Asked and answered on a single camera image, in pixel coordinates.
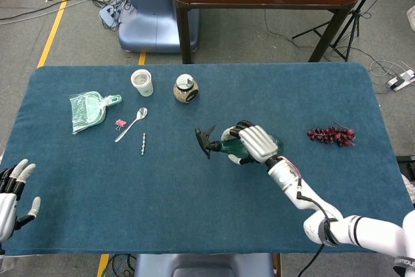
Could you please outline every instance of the white cup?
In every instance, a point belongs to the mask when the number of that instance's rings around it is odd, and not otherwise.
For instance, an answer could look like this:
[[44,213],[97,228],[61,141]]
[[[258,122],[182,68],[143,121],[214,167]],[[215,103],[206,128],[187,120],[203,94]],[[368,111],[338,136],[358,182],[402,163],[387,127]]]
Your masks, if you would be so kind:
[[138,69],[131,75],[132,85],[144,97],[149,97],[153,94],[153,83],[151,82],[151,74],[146,69]]

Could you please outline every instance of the spoon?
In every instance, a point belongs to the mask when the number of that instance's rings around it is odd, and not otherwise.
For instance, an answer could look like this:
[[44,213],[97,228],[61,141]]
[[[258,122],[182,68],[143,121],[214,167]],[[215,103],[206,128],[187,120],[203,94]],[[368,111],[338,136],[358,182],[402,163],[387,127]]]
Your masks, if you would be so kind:
[[130,128],[132,127],[132,125],[133,125],[134,123],[136,123],[136,121],[139,121],[140,119],[144,118],[145,116],[147,116],[147,109],[146,109],[145,107],[142,107],[142,108],[140,108],[140,109],[138,110],[138,112],[137,112],[137,117],[136,117],[136,120],[134,120],[134,121],[131,123],[131,125],[129,125],[129,126],[128,126],[128,128],[127,128],[127,129],[125,129],[125,130],[123,131],[123,133],[121,133],[121,134],[118,136],[118,138],[116,138],[116,139],[115,139],[115,142],[118,142],[120,139],[122,139],[122,138],[123,138],[123,136],[127,133],[127,131],[128,131],[128,130],[130,130]]

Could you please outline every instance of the blue table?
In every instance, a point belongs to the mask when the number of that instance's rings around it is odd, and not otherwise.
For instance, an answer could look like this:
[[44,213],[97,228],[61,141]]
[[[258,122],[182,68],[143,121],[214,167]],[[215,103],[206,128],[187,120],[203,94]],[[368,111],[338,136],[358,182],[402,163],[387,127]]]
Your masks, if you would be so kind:
[[[413,209],[365,68],[352,63],[145,66],[154,94],[130,83],[137,66],[42,67],[32,75],[2,167],[37,164],[21,204],[42,198],[38,218],[5,243],[8,254],[73,252],[315,252],[298,211],[266,168],[208,160],[194,129],[215,124],[213,139],[242,119],[282,138],[285,156],[309,185],[344,216],[401,224]],[[189,73],[200,86],[191,104],[172,94]],[[121,94],[106,120],[71,133],[69,96]],[[114,122],[148,116],[118,143]],[[338,121],[356,146],[310,141],[306,131]],[[147,134],[141,156],[142,133]],[[357,252],[354,246],[328,252]]]

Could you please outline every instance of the clear plastic bag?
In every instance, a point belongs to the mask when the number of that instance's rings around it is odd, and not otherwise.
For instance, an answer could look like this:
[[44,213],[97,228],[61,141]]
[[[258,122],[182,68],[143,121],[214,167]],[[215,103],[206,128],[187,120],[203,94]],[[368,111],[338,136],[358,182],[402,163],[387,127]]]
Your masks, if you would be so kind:
[[69,100],[72,106],[72,133],[76,134],[103,122],[106,107],[121,102],[123,98],[120,95],[101,97],[98,92],[90,91],[73,95]]

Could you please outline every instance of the white robotic hand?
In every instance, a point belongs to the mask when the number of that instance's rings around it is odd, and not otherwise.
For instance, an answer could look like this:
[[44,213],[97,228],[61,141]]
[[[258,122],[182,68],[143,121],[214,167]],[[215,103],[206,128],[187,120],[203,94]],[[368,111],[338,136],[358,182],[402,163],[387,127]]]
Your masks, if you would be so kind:
[[9,239],[14,230],[34,220],[39,212],[40,197],[36,197],[28,214],[16,220],[16,210],[27,178],[36,168],[28,162],[24,159],[0,173],[0,244]]
[[236,126],[226,129],[221,137],[222,141],[239,138],[246,147],[250,156],[240,159],[235,155],[229,155],[229,159],[237,164],[250,162],[265,163],[269,158],[278,153],[278,146],[272,138],[260,126],[255,126],[250,121],[239,121]]

